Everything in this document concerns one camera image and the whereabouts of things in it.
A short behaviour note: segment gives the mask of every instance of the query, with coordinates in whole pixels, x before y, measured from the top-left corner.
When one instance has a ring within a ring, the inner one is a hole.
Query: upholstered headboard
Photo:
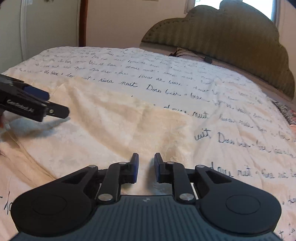
[[[196,6],[185,18],[155,24],[142,42],[186,48],[254,74],[290,98],[295,81],[276,26],[241,1],[223,0],[220,9]]]

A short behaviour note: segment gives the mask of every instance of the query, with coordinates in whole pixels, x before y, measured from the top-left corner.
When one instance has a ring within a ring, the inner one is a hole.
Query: door
[[[6,0],[0,9],[0,74],[22,62],[20,43],[21,0]]]
[[[78,46],[80,0],[22,0],[23,60],[43,50]]]

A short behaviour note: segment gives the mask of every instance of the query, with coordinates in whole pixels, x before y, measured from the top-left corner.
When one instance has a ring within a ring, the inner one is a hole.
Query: bed
[[[227,9],[223,4],[220,10]],[[245,4],[235,4],[250,12]],[[200,11],[216,10],[198,6],[188,16],[199,16]],[[166,39],[165,30],[155,30],[162,24],[152,27],[143,41],[149,42],[146,37],[153,31],[162,37],[150,42],[165,44],[160,41]],[[166,45],[186,47],[183,42]],[[270,71],[264,83],[281,89],[285,100],[291,100],[294,79],[282,46],[280,51],[285,60],[277,59],[281,71]],[[227,63],[236,65],[231,62],[235,56],[227,58]],[[251,68],[257,77],[265,77],[265,72]],[[103,169],[127,161],[133,152],[140,157],[138,181],[123,186],[122,193],[171,192],[170,185],[157,184],[154,177],[152,160],[160,152],[164,161],[178,161],[186,168],[204,164],[272,193],[282,207],[275,233],[286,241],[296,239],[296,136],[250,78],[204,61],[140,48],[98,47],[45,50],[4,74],[48,91],[51,101],[70,108],[70,116],[45,117],[37,123],[5,113],[0,142],[0,240],[9,240],[17,232],[9,209],[21,193],[89,164]]]

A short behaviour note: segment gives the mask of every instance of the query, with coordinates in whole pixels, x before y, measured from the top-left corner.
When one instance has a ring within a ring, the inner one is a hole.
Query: metal pin
[[[113,196],[111,194],[108,194],[108,193],[103,193],[103,194],[98,196],[98,199],[100,201],[103,201],[103,202],[110,201],[110,200],[112,200],[112,198],[113,198]]]
[[[182,199],[183,201],[191,201],[194,198],[194,196],[190,193],[182,193],[180,195],[180,199]]]

